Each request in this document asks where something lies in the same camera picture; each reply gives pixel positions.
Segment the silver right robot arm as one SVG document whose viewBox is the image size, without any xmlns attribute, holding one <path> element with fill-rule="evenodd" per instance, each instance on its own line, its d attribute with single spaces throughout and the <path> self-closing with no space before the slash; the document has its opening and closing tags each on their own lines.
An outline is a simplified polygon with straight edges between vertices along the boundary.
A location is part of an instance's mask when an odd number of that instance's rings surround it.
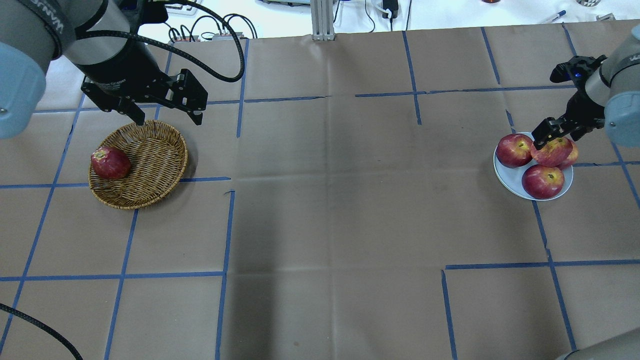
<svg viewBox="0 0 640 360">
<path fill-rule="evenodd" d="M 212 89 L 215 104 L 354 98 L 409 113 L 434 136 L 467 121 L 485 129 L 506 115 L 537 125 L 566 106 L 558 129 L 603 126 L 620 145 L 639 142 L 639 29 L 531 25 L 340 34 L 247 41 L 238 91 Z M 516 100 L 524 103 L 519 107 Z"/>
</svg>

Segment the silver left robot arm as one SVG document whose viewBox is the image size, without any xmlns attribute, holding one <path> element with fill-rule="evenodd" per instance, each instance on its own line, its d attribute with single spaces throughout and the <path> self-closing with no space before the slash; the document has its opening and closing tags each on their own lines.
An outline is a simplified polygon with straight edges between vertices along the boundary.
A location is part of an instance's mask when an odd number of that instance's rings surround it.
<svg viewBox="0 0 640 360">
<path fill-rule="evenodd" d="M 3 0 L 1 137 L 22 133 L 46 90 L 50 63 L 66 57 L 84 78 L 82 93 L 103 112 L 141 126 L 141 104 L 185 112 L 201 125 L 208 93 L 187 69 L 167 75 L 138 35 L 165 22 L 161 0 Z"/>
</svg>

